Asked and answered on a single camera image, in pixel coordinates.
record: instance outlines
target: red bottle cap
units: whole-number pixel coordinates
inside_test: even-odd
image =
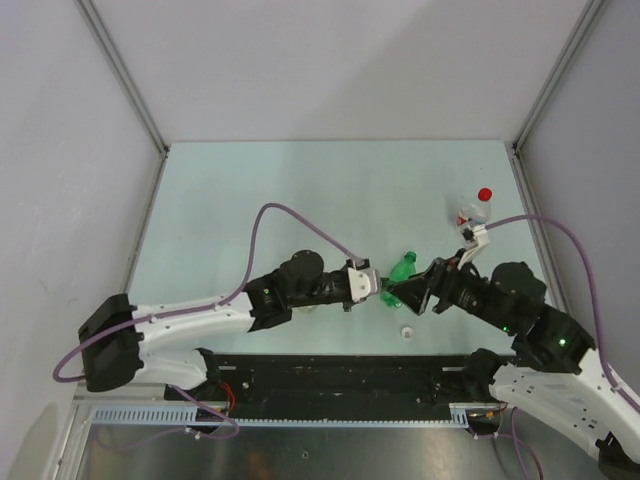
[[[488,202],[489,200],[491,200],[492,196],[493,192],[490,188],[481,188],[478,192],[478,200],[480,200],[481,202]]]

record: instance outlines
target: white wall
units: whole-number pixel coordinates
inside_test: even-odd
[[[166,140],[512,140],[586,0],[96,0]]]
[[[640,2],[614,0],[524,148],[541,209],[591,256],[613,366],[640,391]],[[564,284],[593,332],[584,269],[553,236]]]
[[[30,480],[75,388],[52,368],[119,288],[159,157],[71,0],[2,2],[0,32],[0,478]]]

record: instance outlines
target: clear plastic bottle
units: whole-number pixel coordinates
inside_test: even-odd
[[[482,225],[491,217],[491,197],[493,192],[489,188],[481,188],[478,199],[464,205],[458,212],[458,226]]]
[[[404,258],[396,263],[389,275],[389,283],[396,283],[406,280],[411,275],[416,274],[416,259],[418,256],[414,252],[407,252]],[[389,308],[400,308],[402,302],[389,292],[382,292],[380,299],[387,304]]]

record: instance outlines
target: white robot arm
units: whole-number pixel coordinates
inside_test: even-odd
[[[325,273],[318,254],[302,251],[226,297],[137,307],[125,294],[110,297],[81,327],[80,341],[114,325],[126,328],[83,349],[87,389],[135,381],[192,390],[219,372],[211,352],[180,349],[182,342],[272,328],[301,306],[342,303],[348,311],[383,290],[420,315],[435,296],[435,313],[455,306],[514,337],[518,366],[483,349],[468,357],[461,378],[471,400],[522,408],[599,458],[609,478],[640,478],[640,414],[606,380],[593,338],[545,304],[546,286],[525,264],[499,265],[491,279],[477,274],[471,260],[488,245],[484,226],[465,240],[453,257],[398,283],[381,279],[367,261]]]

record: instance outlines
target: green plastic bottle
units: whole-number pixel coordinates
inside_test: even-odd
[[[411,275],[416,274],[416,258],[418,256],[414,252],[407,252],[402,260],[396,263],[389,275],[389,284],[406,280]],[[382,292],[380,299],[387,304],[389,308],[400,308],[402,302],[389,292]]]

